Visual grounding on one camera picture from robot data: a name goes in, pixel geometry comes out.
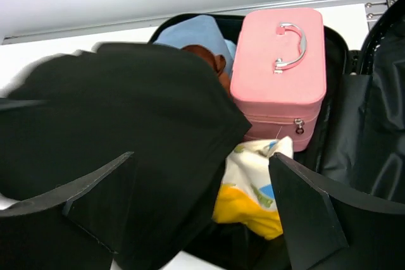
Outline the black hard-shell suitcase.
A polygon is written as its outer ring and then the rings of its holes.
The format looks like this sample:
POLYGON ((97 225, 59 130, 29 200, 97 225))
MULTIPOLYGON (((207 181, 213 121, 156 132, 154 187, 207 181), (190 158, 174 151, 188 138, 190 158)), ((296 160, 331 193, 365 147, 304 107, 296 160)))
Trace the black hard-shell suitcase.
MULTIPOLYGON (((315 134, 295 162, 404 204, 404 0, 377 20, 361 50, 325 30, 328 92, 315 134)), ((266 241, 241 224, 210 224, 185 249, 225 269, 293 269, 284 234, 266 241)))

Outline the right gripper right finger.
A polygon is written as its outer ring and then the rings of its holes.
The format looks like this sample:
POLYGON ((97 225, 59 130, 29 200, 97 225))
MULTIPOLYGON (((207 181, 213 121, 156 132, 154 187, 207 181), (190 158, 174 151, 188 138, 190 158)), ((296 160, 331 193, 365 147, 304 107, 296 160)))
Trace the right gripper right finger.
POLYGON ((404 269, 404 204, 281 153, 270 158, 269 172, 293 269, 404 269))

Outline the yellow and white garment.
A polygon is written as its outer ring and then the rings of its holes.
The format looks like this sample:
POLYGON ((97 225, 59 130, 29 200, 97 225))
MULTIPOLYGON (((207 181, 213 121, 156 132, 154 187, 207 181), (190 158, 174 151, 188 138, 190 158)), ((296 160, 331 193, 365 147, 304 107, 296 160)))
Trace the yellow and white garment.
POLYGON ((283 234, 269 173, 269 158, 276 152, 293 158, 292 139, 247 141, 228 155, 213 211, 215 222, 242 223, 267 240, 283 234))

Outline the rust brown towel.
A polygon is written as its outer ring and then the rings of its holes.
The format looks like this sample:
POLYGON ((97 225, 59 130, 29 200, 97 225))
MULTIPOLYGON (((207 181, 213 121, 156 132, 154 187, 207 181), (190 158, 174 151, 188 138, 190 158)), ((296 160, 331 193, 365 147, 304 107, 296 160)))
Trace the rust brown towel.
POLYGON ((216 73, 219 82, 221 83, 222 87, 227 92, 228 96, 230 94, 230 77, 225 72, 226 67, 226 59, 222 54, 215 55, 209 49, 205 48, 201 45, 187 45, 182 48, 183 51, 191 52, 196 56, 202 58, 209 64, 212 70, 216 73))

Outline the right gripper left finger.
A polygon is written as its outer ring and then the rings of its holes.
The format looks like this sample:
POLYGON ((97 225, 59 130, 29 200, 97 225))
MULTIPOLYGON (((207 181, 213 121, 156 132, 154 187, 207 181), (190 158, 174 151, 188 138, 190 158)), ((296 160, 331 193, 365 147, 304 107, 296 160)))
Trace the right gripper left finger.
POLYGON ((103 167, 1 211, 1 269, 109 269, 124 240, 136 160, 103 167))

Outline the grey-blue towel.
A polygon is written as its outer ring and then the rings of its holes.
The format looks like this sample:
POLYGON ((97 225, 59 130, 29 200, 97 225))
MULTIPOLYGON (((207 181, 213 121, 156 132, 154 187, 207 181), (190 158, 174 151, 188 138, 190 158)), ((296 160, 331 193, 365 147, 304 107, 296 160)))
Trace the grey-blue towel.
POLYGON ((200 45, 214 55, 222 55, 226 60, 225 72, 232 76, 236 44, 225 39, 212 16, 198 15, 164 29, 154 44, 162 44, 182 49, 188 45, 200 45))

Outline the pink cosmetic case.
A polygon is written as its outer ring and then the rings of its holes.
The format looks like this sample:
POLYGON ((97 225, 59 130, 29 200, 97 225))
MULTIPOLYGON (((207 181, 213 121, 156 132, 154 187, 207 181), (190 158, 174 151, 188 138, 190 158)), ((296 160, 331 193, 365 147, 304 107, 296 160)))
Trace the pink cosmetic case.
POLYGON ((312 8, 262 9, 242 22, 230 93, 251 123, 246 140, 293 140, 304 150, 327 92, 323 17, 312 8))

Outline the black garment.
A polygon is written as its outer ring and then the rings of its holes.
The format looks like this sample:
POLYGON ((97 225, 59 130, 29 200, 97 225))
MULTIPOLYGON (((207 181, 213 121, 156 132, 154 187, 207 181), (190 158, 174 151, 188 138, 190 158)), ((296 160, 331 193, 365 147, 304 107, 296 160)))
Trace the black garment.
POLYGON ((135 186, 113 262, 160 269, 210 225, 225 160, 250 126, 191 52, 111 43, 55 56, 1 98, 1 193, 30 199, 130 152, 135 186))

